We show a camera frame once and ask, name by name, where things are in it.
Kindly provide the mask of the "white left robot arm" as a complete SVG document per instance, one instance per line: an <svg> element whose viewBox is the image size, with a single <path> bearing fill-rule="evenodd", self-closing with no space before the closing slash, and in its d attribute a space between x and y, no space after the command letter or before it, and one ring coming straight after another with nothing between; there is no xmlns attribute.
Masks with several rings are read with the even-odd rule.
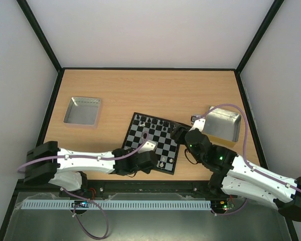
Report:
<svg viewBox="0 0 301 241"><path fill-rule="evenodd" d="M27 152L26 163L17 171L24 173L24 184L53 184L67 191L87 187L87 171L126 176L150 173L157 165L156 143L144 141L136 149L115 149L102 153L76 152L49 141Z"/></svg>

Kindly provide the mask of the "black silver chess board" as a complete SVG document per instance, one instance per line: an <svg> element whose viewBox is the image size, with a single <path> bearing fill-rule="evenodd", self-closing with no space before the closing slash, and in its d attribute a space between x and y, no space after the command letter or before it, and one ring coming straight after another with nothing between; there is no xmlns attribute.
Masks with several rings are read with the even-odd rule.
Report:
<svg viewBox="0 0 301 241"><path fill-rule="evenodd" d="M171 139L171 128L169 120L135 112L127 129L122 148L136 149L138 146L140 146L142 143L143 132L148 133L149 140L157 143L155 153L158 157L158 163L155 167L155 170L174 175L180 145L176 144L174 140ZM158 164L162 156L173 158L173 165L168 167L167 169L160 168Z"/></svg>

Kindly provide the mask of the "yellow metal tin box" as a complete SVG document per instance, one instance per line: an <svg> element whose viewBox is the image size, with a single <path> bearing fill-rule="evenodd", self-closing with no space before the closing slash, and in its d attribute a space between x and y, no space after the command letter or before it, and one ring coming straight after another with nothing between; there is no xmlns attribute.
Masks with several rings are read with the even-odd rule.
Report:
<svg viewBox="0 0 301 241"><path fill-rule="evenodd" d="M240 127L240 114L217 108L206 115L203 133L210 141L232 148L238 143Z"/></svg>

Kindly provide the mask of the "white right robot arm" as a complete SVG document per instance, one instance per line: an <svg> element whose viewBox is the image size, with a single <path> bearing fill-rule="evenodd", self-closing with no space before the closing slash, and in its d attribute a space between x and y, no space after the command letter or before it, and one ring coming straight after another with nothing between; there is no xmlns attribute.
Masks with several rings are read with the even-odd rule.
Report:
<svg viewBox="0 0 301 241"><path fill-rule="evenodd" d="M243 155L210 142L202 133L204 119L188 126L171 122L171 138L212 172L209 192L213 196L235 195L257 201L285 218L301 222L301 177L273 173L247 161Z"/></svg>

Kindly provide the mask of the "black aluminium frame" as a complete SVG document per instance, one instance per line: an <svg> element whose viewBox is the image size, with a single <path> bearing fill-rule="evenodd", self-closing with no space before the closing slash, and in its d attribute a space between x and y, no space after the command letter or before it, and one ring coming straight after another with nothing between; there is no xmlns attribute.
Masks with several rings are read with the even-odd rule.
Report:
<svg viewBox="0 0 301 241"><path fill-rule="evenodd" d="M249 47L247 48L243 58L241 59L239 65L237 68L233 69L233 72L235 74L235 78L237 81L239 93L242 98L242 103L244 105L244 109L246 110L248 122L250 126L251 133L253 134L253 141L255 144L255 148L257 150L258 158L260 161L260 164L266 168L267 163L265 160L265 156L262 150L261 142L257 134L256 125L253 122L253 116L252 112L249 108L249 102L247 95L244 92L243 83L240 77L240 73L244 69L245 65L247 64L248 60L250 59L251 55L253 54L255 48L257 47L258 43L261 41L264 33L266 32L267 28L271 24L272 20L276 16L277 12L279 11L281 5L283 4L283 1L274 1L268 10L265 18L263 19L260 27L258 28L256 34L254 35L254 38L252 39ZM48 130L48 124L51 119L51 115L53 112L53 107L55 105L57 94L60 89L60 85L62 83L62 77L65 72L65 68L61 67L60 63L57 60L56 55L54 54L46 36L44 35L35 15L33 14L29 4L27 1L18 1L18 5L20 6L20 9L22 10L24 16L27 18L29 24L31 25L33 31L37 35L37 38L41 42L43 48L45 49L48 57L50 58L50 61L54 65L55 69L57 70L57 78L55 81L55 85L49 100L48 108L45 113L45 117L42 123L42 127L38 136L37 144L43 143L44 137ZM142 187L145 186L148 191L153 191L155 189L155 185L159 185L160 187L167 186L168 188L171 187L183 187L186 188L191 185L191 181L111 181L110 182L113 185L116 185L118 187ZM11 197L10 203L8 205L8 209L6 212L6 215L4 217L2 226L0 228L0 240L4 240L4 238L7 235L8 230L8 224L11 222L12 219L12 213L13 213L13 207L17 200L17 195L20 192L26 192L26 191L42 191L42 192L56 192L57 188L52 186L51 184L45 184L42 186L39 186L38 188L28 188L24 184L22 184L21 180L17 181L15 190L13 192L13 195Z"/></svg>

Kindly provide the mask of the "pink metal tin box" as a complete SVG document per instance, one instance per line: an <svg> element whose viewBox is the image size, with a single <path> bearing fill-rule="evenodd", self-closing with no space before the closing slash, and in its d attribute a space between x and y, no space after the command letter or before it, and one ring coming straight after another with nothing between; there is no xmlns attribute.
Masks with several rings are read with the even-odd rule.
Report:
<svg viewBox="0 0 301 241"><path fill-rule="evenodd" d="M100 98L73 96L70 98L63 123L73 128L97 128L101 109Z"/></svg>

